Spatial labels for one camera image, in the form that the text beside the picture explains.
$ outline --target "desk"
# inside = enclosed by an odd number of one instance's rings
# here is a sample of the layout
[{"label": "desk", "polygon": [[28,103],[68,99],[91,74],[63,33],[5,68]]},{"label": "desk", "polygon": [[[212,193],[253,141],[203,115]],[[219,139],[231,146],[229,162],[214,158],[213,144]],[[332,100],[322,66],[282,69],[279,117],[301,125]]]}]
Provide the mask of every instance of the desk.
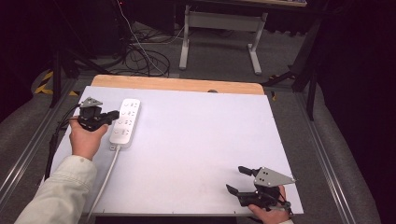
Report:
[{"label": "desk", "polygon": [[[282,7],[305,7],[306,3],[297,3],[280,0],[244,0],[245,3],[257,3]],[[267,13],[263,12],[261,17],[248,17],[237,15],[225,15],[216,13],[205,13],[190,11],[189,5],[186,6],[184,17],[184,37],[180,55],[179,68],[184,70],[187,68],[187,58],[189,55],[189,29],[190,27],[225,29],[245,32],[255,32],[256,35],[252,44],[247,44],[247,50],[253,65],[254,73],[260,75],[262,69],[259,59],[257,58],[256,48],[262,36]]]},{"label": "desk", "polygon": [[[265,165],[291,176],[259,84],[98,76],[92,85],[81,97],[103,101],[104,112],[118,109],[127,97],[142,102],[133,143],[120,152],[106,190],[93,210],[97,216],[249,216],[250,211],[225,188],[230,184],[241,191],[254,190],[253,178],[240,174],[238,165],[254,169]],[[189,86],[193,91],[186,91]],[[220,93],[201,92],[213,89]],[[70,154],[68,132],[52,167]],[[109,133],[93,159],[98,176],[85,212],[114,155],[108,137]],[[295,185],[286,189],[294,213],[301,214]]]}]

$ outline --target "white power strip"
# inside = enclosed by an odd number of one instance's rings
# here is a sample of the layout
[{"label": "white power strip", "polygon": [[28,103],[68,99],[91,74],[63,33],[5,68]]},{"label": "white power strip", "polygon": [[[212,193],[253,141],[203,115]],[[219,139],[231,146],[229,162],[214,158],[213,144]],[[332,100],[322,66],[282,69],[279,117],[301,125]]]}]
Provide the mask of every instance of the white power strip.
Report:
[{"label": "white power strip", "polygon": [[115,120],[113,131],[110,135],[110,149],[116,147],[127,148],[132,144],[134,128],[140,111],[140,101],[124,99],[120,108],[120,118]]}]

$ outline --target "desk leg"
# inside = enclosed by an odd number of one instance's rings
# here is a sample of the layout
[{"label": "desk leg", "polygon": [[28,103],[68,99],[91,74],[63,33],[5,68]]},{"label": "desk leg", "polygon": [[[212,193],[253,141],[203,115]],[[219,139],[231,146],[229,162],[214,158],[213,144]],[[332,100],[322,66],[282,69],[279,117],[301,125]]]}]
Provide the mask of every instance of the desk leg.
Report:
[{"label": "desk leg", "polygon": [[260,37],[262,37],[262,30],[264,29],[264,24],[267,19],[267,13],[262,13],[262,20],[259,21],[257,27],[256,36],[254,37],[253,44],[248,44],[247,49],[250,54],[250,59],[253,64],[254,74],[261,75],[262,69],[260,68],[259,59],[257,58],[256,48],[259,45]]},{"label": "desk leg", "polygon": [[180,64],[178,68],[180,70],[186,70],[187,58],[189,56],[189,18],[190,18],[190,6],[186,6],[184,12],[184,36],[183,46],[181,47]]}]

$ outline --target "white board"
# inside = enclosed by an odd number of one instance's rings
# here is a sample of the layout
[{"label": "white board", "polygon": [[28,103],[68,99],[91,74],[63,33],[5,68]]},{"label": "white board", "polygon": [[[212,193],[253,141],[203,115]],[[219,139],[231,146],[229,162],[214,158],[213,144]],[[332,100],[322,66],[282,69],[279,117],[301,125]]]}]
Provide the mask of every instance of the white board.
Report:
[{"label": "white board", "polygon": [[[238,166],[291,176],[265,95],[87,87],[81,101],[89,96],[104,103],[102,112],[119,110],[125,98],[141,101],[132,145],[120,152],[93,210],[97,215],[248,216],[226,189],[229,184],[241,192],[255,190],[254,177],[240,174]],[[84,212],[115,154],[109,150],[111,130],[93,158],[98,175]],[[69,134],[70,129],[52,169],[71,154]],[[293,212],[301,214],[297,188],[285,187]]]}]

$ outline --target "hand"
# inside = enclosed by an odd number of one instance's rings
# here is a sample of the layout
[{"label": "hand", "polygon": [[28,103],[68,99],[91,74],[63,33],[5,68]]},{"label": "hand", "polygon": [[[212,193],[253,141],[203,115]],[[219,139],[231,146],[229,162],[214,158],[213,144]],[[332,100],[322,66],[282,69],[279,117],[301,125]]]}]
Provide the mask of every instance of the hand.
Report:
[{"label": "hand", "polygon": [[77,117],[69,120],[72,132],[69,135],[72,144],[72,154],[92,160],[99,149],[100,141],[107,132],[108,125],[102,125],[98,130],[89,132],[81,127],[76,120]]},{"label": "hand", "polygon": [[[279,196],[279,200],[286,200],[285,187],[279,186],[279,191],[283,195],[283,198]],[[288,211],[271,210],[267,212],[254,204],[250,204],[248,209],[265,224],[278,224],[289,220]]]}]

